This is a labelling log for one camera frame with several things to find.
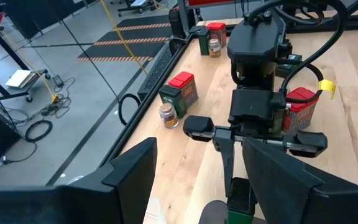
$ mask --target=orange and black stripe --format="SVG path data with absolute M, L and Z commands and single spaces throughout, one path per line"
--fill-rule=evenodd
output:
M 153 57 L 136 57 L 138 61 L 151 61 Z M 78 57 L 75 59 L 77 62 L 89 62 L 88 57 Z M 93 62 L 122 62 L 133 61 L 132 57 L 91 57 Z
M 168 41 L 168 37 L 155 37 L 155 38 L 141 38 L 141 39 L 128 39 L 125 40 L 127 44 L 139 44 L 139 43 L 159 43 Z M 114 45 L 122 44 L 121 40 L 110 40 L 110 41 L 98 41 L 95 45 Z
M 171 24 L 169 22 L 162 24 L 149 24 L 149 25 L 141 25 L 141 26 L 127 26 L 127 27 L 118 27 L 120 31 L 123 30 L 135 30 L 135 29 L 149 29 L 149 28 L 158 28 L 158 27 L 170 27 Z

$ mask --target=concrete floor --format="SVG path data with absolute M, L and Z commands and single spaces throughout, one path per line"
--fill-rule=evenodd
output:
M 251 2 L 250 10 L 259 4 L 259 2 Z M 123 12 L 123 16 L 118 17 L 116 9 L 124 6 L 109 4 L 108 7 L 117 23 L 123 19 L 139 16 L 159 16 L 168 13 L 166 10 L 145 11 L 144 15 L 139 15 L 136 12 Z M 208 7 L 201 10 L 201 15 L 204 20 L 229 19 L 235 17 L 234 8 L 233 4 Z M 237 4 L 236 9 L 237 15 L 241 16 L 239 4 Z M 112 29 L 112 25 L 99 2 L 81 12 L 76 12 L 76 16 L 65 21 L 81 43 L 96 42 Z M 14 48 L 18 49 L 17 53 L 25 58 L 32 67 L 49 69 L 51 73 L 59 74 L 63 80 L 74 77 L 76 82 L 70 87 L 72 103 L 69 112 L 60 119 L 52 116 L 46 117 L 53 122 L 52 132 L 46 138 L 37 142 L 37 152 L 28 160 L 9 164 L 0 169 L 0 185 L 45 185 L 73 151 L 78 153 L 75 154 L 75 158 L 64 169 L 63 174 L 55 184 L 67 184 L 79 175 L 89 174 L 99 166 L 124 128 L 117 115 L 117 105 L 113 106 L 112 104 L 115 99 L 114 95 L 90 62 L 74 61 L 81 53 L 78 46 L 21 48 L 27 44 L 27 41 L 23 40 L 15 29 L 9 27 L 9 25 L 6 25 L 6 27 L 8 36 L 15 42 Z M 74 43 L 75 41 L 65 27 L 57 25 L 44 35 L 35 38 L 31 44 Z M 0 84 L 3 85 L 19 67 L 1 47 L 0 51 Z M 129 83 L 129 80 L 139 69 L 135 62 L 95 62 L 95 64 L 117 94 L 136 94 L 145 79 L 145 74 L 141 73 L 133 83 Z M 154 61 L 149 63 L 146 70 L 150 70 L 153 64 Z M 52 80 L 47 81 L 47 83 L 53 88 Z M 30 93 L 34 99 L 32 103 L 27 103 L 24 97 L 20 97 L 4 100 L 3 104 L 32 114 L 50 102 L 50 94 L 41 81 L 34 85 Z M 134 114 L 136 108 L 134 101 L 125 102 L 123 114 L 126 120 Z M 21 115 L 17 113 L 11 115 L 14 118 L 21 118 Z M 24 126 L 19 130 L 24 133 L 27 127 Z M 7 157 L 10 159 L 23 158 L 31 153 L 33 148 L 33 144 L 20 140 L 9 150 Z

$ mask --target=wheel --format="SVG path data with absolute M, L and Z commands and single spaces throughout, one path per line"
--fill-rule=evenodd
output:
M 25 100 L 26 100 L 28 103 L 31 103 L 31 102 L 32 102 L 32 97 L 31 97 L 31 96 L 26 96 L 26 97 L 25 97 Z

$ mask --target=wooden tabletop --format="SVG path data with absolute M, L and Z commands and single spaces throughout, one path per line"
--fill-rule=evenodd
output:
M 307 58 L 331 35 L 332 32 L 324 32 L 287 37 L 293 45 L 293 53 Z M 315 159 L 299 159 L 358 184 L 358 31 L 346 31 L 313 64 L 322 71 L 325 79 L 334 81 L 337 88 L 333 100 L 328 92 L 320 96 L 308 128 L 327 136 L 328 149 Z M 236 87 L 230 69 L 226 49 L 219 58 L 201 56 L 198 40 L 193 40 L 169 79 L 181 71 L 193 73 L 200 98 L 188 114 L 209 116 L 215 125 L 228 126 L 231 93 Z M 276 78 L 275 82 L 278 88 L 282 79 Z M 307 69 L 302 70 L 289 85 L 291 90 L 299 86 L 316 91 L 315 75 Z M 193 141 L 185 136 L 182 131 L 184 120 L 175 129 L 164 128 L 158 114 L 161 104 L 157 96 L 125 150 L 149 136 L 156 136 L 158 159 L 151 197 L 159 200 L 169 224 L 198 223 L 208 202 L 226 201 L 221 155 L 211 142 Z M 246 177 L 241 146 L 237 143 L 234 167 L 234 176 Z M 255 216 L 263 217 L 259 206 Z

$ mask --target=striped floor mat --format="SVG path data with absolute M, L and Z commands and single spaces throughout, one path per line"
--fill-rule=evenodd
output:
M 159 50 L 169 41 L 172 35 L 168 16 L 153 16 L 126 19 L 118 24 L 125 43 L 134 53 L 137 60 L 152 60 Z M 134 60 L 120 40 L 115 29 L 105 34 L 86 53 L 95 62 L 131 61 Z M 81 54 L 78 62 L 89 59 Z

